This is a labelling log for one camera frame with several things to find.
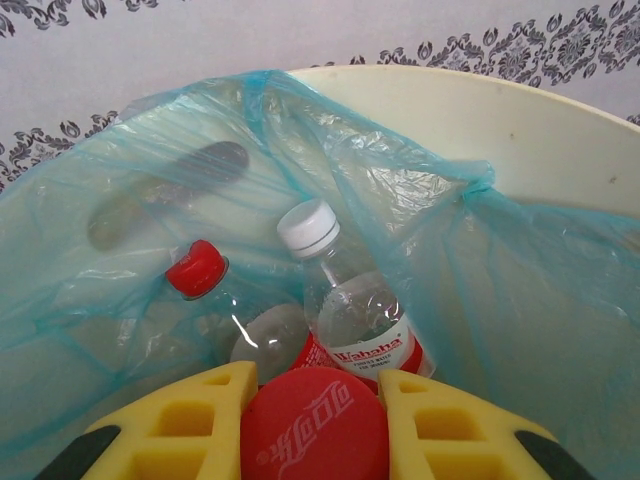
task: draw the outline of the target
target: red bottle lid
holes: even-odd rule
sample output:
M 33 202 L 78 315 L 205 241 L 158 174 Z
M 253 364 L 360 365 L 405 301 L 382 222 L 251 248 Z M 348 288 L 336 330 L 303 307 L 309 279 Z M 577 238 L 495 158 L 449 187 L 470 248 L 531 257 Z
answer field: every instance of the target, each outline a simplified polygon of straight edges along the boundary
M 167 270 L 173 287 L 186 297 L 199 297 L 214 288 L 227 272 L 227 259 L 206 240 L 198 240 L 189 253 Z
M 352 375 L 292 370 L 265 385 L 241 424 L 242 480 L 388 480 L 389 433 L 378 398 Z

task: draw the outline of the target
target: floral pattern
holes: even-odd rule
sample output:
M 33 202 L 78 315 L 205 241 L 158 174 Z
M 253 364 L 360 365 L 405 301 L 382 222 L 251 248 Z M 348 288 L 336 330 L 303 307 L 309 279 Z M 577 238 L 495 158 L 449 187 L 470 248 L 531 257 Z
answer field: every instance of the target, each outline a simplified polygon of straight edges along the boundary
M 65 27 L 69 24 L 67 8 L 74 0 L 0 0 L 0 37 L 13 37 L 16 33 L 11 15 L 22 15 L 33 21 L 39 30 L 47 30 L 51 25 Z M 130 12 L 140 7 L 155 8 L 158 0 L 120 0 Z M 104 18 L 107 6 L 104 0 L 81 0 L 82 8 L 93 19 Z
M 68 24 L 65 13 L 77 0 L 0 0 L 0 37 L 14 36 L 10 16 L 21 15 L 46 30 L 50 25 Z M 159 0 L 118 0 L 128 11 L 142 7 L 155 8 Z M 104 18 L 104 0 L 81 0 L 86 14 Z M 599 5 L 578 10 L 573 18 L 552 16 L 546 25 L 536 20 L 518 22 L 510 31 L 489 28 L 482 39 L 470 33 L 451 36 L 444 46 L 436 48 L 425 40 L 410 53 L 403 47 L 383 50 L 378 64 L 420 65 L 439 67 L 525 83 L 532 87 L 568 83 L 576 76 L 591 77 L 598 69 L 604 73 L 621 71 L 628 65 L 640 66 L 640 0 L 618 0 L 608 11 Z M 353 65 L 365 64 L 363 55 L 351 58 Z M 45 134 L 40 128 L 14 134 L 13 147 L 0 143 L 0 192 L 33 165 L 49 160 L 71 148 L 79 139 L 106 128 L 117 113 L 93 115 L 92 124 L 82 130 L 78 123 L 60 123 L 62 135 Z M 640 114 L 627 117 L 640 125 Z

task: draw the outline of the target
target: plastic bottle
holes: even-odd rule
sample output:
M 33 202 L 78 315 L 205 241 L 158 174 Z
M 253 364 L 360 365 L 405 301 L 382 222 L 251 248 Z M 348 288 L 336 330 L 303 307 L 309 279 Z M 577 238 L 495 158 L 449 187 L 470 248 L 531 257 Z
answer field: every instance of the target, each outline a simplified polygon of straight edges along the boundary
M 335 366 L 294 298 L 237 275 L 211 243 L 195 242 L 166 277 L 187 300 L 202 303 L 202 330 L 218 363 L 256 362 L 260 385 L 295 368 Z
M 369 267 L 370 255 L 340 234 L 325 201 L 296 206 L 277 229 L 303 265 L 307 322 L 338 365 L 374 390 L 382 369 L 432 375 L 433 363 L 402 306 L 382 274 Z

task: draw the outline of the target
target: coca-cola logo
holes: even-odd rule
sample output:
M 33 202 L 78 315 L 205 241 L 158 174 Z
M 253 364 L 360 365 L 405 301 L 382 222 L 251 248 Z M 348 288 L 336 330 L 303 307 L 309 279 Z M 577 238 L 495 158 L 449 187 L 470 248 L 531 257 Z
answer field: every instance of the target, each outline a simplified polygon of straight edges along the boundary
M 376 348 L 371 350 L 360 350 L 358 352 L 344 352 L 344 353 L 334 353 L 334 355 L 341 361 L 345 363 L 349 362 L 357 362 L 359 360 L 369 360 L 371 358 L 376 358 L 381 355 L 385 355 L 392 350 L 395 350 L 398 347 L 402 346 L 402 340 L 400 338 L 396 338 L 389 343 L 384 343 L 382 345 L 378 345 Z
M 256 456 L 258 465 L 280 463 L 278 479 L 291 465 L 300 462 L 320 432 L 353 405 L 351 392 L 343 382 L 336 380 L 307 405 L 275 443 Z

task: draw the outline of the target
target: plastic bag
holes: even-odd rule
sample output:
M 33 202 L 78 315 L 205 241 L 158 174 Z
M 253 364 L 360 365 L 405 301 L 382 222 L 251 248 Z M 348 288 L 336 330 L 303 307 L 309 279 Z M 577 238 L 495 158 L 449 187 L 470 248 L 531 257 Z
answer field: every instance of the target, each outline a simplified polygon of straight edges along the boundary
M 275 226 L 323 197 L 448 382 L 545 425 L 598 478 L 635 478 L 639 222 L 519 206 L 492 181 L 281 72 L 137 103 L 0 197 L 3 476 L 214 366 L 189 328 L 203 312 L 162 278 L 194 240 L 299 295 Z

